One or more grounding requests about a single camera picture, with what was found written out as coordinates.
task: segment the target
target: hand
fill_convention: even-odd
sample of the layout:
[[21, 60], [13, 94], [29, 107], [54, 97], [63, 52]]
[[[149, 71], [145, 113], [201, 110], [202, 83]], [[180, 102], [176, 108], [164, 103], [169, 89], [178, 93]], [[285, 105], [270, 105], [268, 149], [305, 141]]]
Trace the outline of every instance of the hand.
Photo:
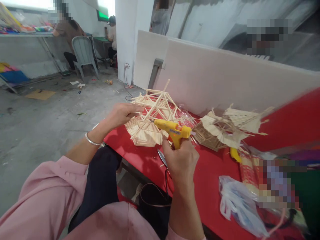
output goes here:
[[136, 112], [143, 112], [143, 107], [132, 103], [117, 103], [102, 122], [109, 128], [115, 129], [129, 122], [134, 116], [138, 116], [139, 113]]
[[193, 187], [193, 174], [199, 159], [199, 153], [193, 148], [190, 138], [182, 139], [179, 150], [172, 150], [168, 140], [163, 136], [163, 154], [175, 189]]

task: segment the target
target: pink jacket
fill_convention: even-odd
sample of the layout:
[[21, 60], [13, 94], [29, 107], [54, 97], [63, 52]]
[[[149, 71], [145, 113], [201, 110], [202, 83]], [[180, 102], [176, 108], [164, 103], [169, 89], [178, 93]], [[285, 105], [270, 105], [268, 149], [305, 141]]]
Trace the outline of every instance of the pink jacket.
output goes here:
[[[86, 165], [63, 156], [40, 164], [24, 183], [18, 202], [0, 219], [0, 239], [59, 239], [81, 204]], [[151, 225], [126, 202], [108, 204], [65, 239], [159, 239]], [[168, 240], [185, 240], [169, 227]]]

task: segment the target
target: person's left hand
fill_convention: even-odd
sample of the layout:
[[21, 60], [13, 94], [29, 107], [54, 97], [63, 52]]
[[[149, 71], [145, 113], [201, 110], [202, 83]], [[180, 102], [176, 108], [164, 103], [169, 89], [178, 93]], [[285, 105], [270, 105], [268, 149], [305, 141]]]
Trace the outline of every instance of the person's left hand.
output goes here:
[[143, 107], [132, 103], [117, 103], [102, 122], [109, 128], [115, 129], [129, 122], [134, 116], [138, 116], [137, 112], [143, 112]]

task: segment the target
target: pink sleeve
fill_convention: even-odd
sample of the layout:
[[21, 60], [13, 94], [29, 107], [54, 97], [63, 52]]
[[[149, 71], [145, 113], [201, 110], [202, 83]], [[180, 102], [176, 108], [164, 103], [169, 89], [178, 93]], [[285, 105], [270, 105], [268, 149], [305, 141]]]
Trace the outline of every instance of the pink sleeve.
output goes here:
[[166, 240], [187, 240], [183, 237], [180, 237], [178, 234], [176, 234], [172, 228], [169, 226], [168, 228], [168, 235], [166, 237]]
[[82, 202], [87, 167], [65, 156], [40, 164], [1, 217], [0, 239], [58, 239]]

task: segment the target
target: green screen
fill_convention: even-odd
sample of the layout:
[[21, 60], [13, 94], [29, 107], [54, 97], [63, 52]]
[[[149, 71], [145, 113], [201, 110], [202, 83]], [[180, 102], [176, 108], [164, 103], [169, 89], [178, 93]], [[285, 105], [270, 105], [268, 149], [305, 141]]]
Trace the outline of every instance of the green screen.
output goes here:
[[109, 17], [105, 14], [103, 14], [102, 12], [99, 12], [99, 21], [105, 21], [105, 22], [109, 22]]

